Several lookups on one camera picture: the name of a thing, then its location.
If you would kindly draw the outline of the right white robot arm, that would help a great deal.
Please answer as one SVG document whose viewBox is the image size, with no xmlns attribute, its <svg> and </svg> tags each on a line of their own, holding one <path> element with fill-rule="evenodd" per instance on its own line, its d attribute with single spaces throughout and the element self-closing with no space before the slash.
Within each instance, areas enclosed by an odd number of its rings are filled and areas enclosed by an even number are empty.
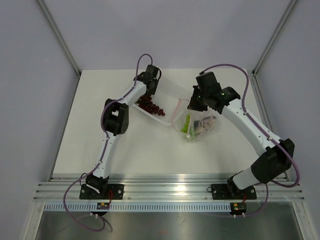
<svg viewBox="0 0 320 240">
<path fill-rule="evenodd" d="M 292 166 L 294 143 L 270 131 L 243 104 L 232 87 L 221 88 L 213 72 L 196 77 L 188 109 L 204 112 L 213 109 L 233 123 L 254 148 L 258 158 L 250 167 L 227 180 L 227 193 L 239 198 L 248 187 L 267 184 Z"/>
</svg>

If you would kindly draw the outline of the clear zip top bag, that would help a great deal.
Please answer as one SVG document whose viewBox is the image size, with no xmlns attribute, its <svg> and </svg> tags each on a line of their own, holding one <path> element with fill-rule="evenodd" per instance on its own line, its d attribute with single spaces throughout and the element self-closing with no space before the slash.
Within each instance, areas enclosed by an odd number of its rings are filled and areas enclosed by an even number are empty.
<svg viewBox="0 0 320 240">
<path fill-rule="evenodd" d="M 218 118 L 212 110 L 195 111 L 188 109 L 190 101 L 179 99 L 171 117 L 171 126 L 182 139 L 194 142 L 212 134 L 218 125 Z"/>
</svg>

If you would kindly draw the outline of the green grape bunch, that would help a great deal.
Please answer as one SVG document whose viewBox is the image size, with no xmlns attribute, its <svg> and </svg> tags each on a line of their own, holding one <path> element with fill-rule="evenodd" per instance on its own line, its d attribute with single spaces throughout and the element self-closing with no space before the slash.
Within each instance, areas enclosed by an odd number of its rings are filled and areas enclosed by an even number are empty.
<svg viewBox="0 0 320 240">
<path fill-rule="evenodd" d="M 191 116 L 189 113 L 185 116 L 185 123 L 180 131 L 184 134 L 189 134 L 191 132 Z"/>
</svg>

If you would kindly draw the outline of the red grape bunch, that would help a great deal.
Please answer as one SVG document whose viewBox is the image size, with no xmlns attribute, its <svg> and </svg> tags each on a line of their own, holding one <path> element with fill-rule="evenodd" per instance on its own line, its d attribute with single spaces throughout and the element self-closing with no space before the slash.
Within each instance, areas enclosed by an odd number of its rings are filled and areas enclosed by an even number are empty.
<svg viewBox="0 0 320 240">
<path fill-rule="evenodd" d="M 165 116 L 166 113 L 164 112 L 163 108 L 160 108 L 157 104 L 154 104 L 152 101 L 152 97 L 150 95 L 142 95 L 135 104 L 141 108 L 142 110 L 146 111 L 151 115 L 158 115 L 158 116 Z"/>
</svg>

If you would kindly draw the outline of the grey toy fish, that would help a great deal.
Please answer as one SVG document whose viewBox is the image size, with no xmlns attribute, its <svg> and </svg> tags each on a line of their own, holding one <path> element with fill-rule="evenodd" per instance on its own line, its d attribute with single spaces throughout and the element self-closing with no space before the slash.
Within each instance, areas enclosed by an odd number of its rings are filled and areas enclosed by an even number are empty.
<svg viewBox="0 0 320 240">
<path fill-rule="evenodd" d="M 217 118 L 215 116 L 210 115 L 202 118 L 201 120 L 196 120 L 193 123 L 194 134 L 198 136 L 210 131 L 214 127 L 216 119 Z"/>
</svg>

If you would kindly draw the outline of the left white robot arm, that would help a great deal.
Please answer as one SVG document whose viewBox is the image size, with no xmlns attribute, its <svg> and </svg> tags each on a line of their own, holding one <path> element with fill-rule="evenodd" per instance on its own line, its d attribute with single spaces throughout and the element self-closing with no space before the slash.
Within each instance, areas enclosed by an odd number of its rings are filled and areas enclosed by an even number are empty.
<svg viewBox="0 0 320 240">
<path fill-rule="evenodd" d="M 136 75 L 123 96 L 106 100 L 100 119 L 104 134 L 101 155 L 94 171 L 87 175 L 81 186 L 81 199 L 105 199 L 111 195 L 108 190 L 111 162 L 120 137 L 129 127 L 129 109 L 141 96 L 156 93 L 161 76 L 160 68 L 149 64 L 145 71 Z"/>
</svg>

